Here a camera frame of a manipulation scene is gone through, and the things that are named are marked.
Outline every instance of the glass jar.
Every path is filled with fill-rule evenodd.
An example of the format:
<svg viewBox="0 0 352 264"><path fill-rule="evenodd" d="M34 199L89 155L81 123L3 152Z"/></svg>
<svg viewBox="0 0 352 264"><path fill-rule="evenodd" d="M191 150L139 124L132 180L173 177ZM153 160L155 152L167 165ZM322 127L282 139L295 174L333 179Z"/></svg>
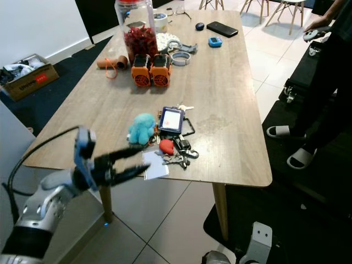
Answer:
<svg viewBox="0 0 352 264"><path fill-rule="evenodd" d="M151 0L116 0L115 9L130 64L137 54L148 54L153 60L158 48Z"/></svg>

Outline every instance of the white sandal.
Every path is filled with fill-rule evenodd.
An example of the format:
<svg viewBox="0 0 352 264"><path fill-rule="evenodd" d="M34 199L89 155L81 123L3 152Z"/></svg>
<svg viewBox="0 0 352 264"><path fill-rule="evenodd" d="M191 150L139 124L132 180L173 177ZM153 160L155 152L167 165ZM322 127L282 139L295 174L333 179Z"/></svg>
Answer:
<svg viewBox="0 0 352 264"><path fill-rule="evenodd" d="M312 155L308 151L304 150L303 148L300 148L297 150L294 154L288 157L287 159L287 165L290 166L292 169L305 169L308 167L308 165L312 162L312 160L315 157L315 154L317 153L317 150L314 150L314 154ZM302 163L304 166L303 167L295 167L290 163L291 158L294 158L295 160L299 161Z"/></svg>
<svg viewBox="0 0 352 264"><path fill-rule="evenodd" d="M270 133L270 129L275 128L276 135ZM273 139L295 139L295 140L305 140L307 135L304 136L291 136L290 129L288 125L278 125L278 126L271 126L266 130L266 134L273 138Z"/></svg>

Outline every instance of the black pants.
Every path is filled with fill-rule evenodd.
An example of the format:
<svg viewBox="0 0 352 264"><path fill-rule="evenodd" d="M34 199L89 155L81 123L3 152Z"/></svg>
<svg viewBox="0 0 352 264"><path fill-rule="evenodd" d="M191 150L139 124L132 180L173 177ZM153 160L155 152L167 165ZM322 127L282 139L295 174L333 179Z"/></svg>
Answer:
<svg viewBox="0 0 352 264"><path fill-rule="evenodd" d="M331 34L321 53L309 92L294 129L306 131L337 89L335 102L307 144L323 147L335 139L352 120L352 45Z"/></svg>

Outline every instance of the red key fob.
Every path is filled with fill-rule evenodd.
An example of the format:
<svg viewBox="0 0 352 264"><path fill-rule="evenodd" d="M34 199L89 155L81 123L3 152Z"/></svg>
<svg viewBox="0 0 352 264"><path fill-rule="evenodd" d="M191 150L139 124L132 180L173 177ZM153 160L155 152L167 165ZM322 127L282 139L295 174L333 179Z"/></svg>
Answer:
<svg viewBox="0 0 352 264"><path fill-rule="evenodd" d="M174 142L170 139L163 139L159 144L159 148L162 152L170 156L174 155Z"/></svg>

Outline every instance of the orange device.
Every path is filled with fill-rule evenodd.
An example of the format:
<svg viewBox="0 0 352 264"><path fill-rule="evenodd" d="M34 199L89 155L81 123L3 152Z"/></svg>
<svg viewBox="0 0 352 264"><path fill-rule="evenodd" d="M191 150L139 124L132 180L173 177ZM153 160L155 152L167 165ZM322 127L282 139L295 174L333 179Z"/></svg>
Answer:
<svg viewBox="0 0 352 264"><path fill-rule="evenodd" d="M150 72L156 86L169 86L171 75L170 56L167 54L154 55Z"/></svg>
<svg viewBox="0 0 352 264"><path fill-rule="evenodd" d="M149 55L137 54L132 66L132 77L139 87L147 87L151 84L150 79L151 60Z"/></svg>

